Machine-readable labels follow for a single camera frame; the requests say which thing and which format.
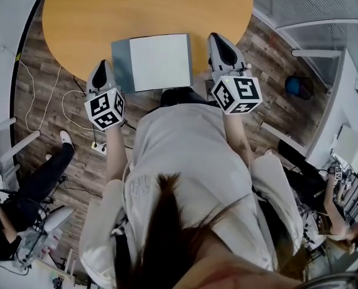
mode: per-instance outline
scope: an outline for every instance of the white chair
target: white chair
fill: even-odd
[[[0,123],[0,132],[6,130],[16,122],[16,118],[11,118],[9,120],[5,120]],[[9,179],[13,176],[13,173],[16,172],[20,165],[13,165],[11,159],[14,155],[16,155],[20,150],[22,150],[25,146],[31,143],[34,139],[36,139],[40,135],[40,131],[35,131],[31,133],[28,137],[18,142],[15,146],[9,149],[4,149],[2,155],[0,155],[0,190],[7,189],[7,185]]]

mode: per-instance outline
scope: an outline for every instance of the power strip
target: power strip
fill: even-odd
[[[106,155],[106,144],[99,144],[96,142],[92,142],[91,148],[103,155]]]

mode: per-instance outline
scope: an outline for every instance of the round wooden table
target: round wooden table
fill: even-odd
[[[112,42],[174,33],[190,33],[196,74],[207,69],[209,33],[237,43],[252,6],[253,0],[45,0],[42,21],[52,55],[83,80],[100,60],[112,61]]]

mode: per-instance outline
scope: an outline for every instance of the white sneaker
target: white sneaker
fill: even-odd
[[[69,143],[73,146],[72,139],[70,138],[70,135],[67,131],[61,131],[60,132],[61,142],[62,143]]]

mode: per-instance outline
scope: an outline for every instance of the wooden floor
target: wooden floor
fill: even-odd
[[[284,133],[290,133],[301,144],[308,144],[312,139],[319,120],[323,114],[327,99],[324,86],[316,80],[312,71],[300,60],[294,58],[291,48],[277,34],[268,29],[256,18],[252,17],[247,31],[238,43],[245,58],[253,65],[253,76],[259,78],[263,94],[263,104],[254,113],[244,115],[245,128],[257,154],[277,146],[277,140],[270,133],[261,130],[263,121]],[[42,31],[42,4],[36,12],[29,29],[22,52],[22,61],[28,66],[35,81],[35,102],[28,115],[28,126],[37,129],[40,125],[52,88],[56,82],[59,64],[46,45]],[[285,93],[284,82],[290,75],[309,76],[314,80],[315,96],[303,101]],[[208,75],[197,77],[196,90],[204,93],[202,79]],[[83,89],[85,83],[77,79]],[[61,109],[64,94],[71,90],[79,90],[73,81],[73,75],[61,69],[58,84],[54,89],[46,117],[41,127],[41,136],[24,150],[19,152],[21,177],[33,172],[43,162],[45,155],[60,147],[59,133],[62,129],[72,137],[76,154],[65,174],[68,176],[67,187],[88,190],[101,195],[105,187],[105,157],[91,149],[94,140],[93,132],[82,129],[69,122]],[[158,104],[156,98],[161,92],[137,93],[126,95],[126,118],[129,124],[137,127],[138,121]],[[14,103],[14,115],[17,123],[14,127],[15,140],[18,142],[29,134],[25,126],[25,115],[33,98],[32,81],[26,69],[19,67]],[[91,128],[84,108],[82,93],[69,93],[65,97],[64,107],[69,118],[80,125]],[[135,131],[123,127],[126,144],[133,145]],[[105,142],[103,134],[96,132],[97,141]],[[63,236],[54,258],[59,261],[66,257],[69,248],[73,248],[73,256],[78,258],[78,243],[87,213],[88,202],[92,195],[84,191],[68,190],[62,185],[54,194],[53,207],[70,205],[76,208],[74,215],[62,226]]]

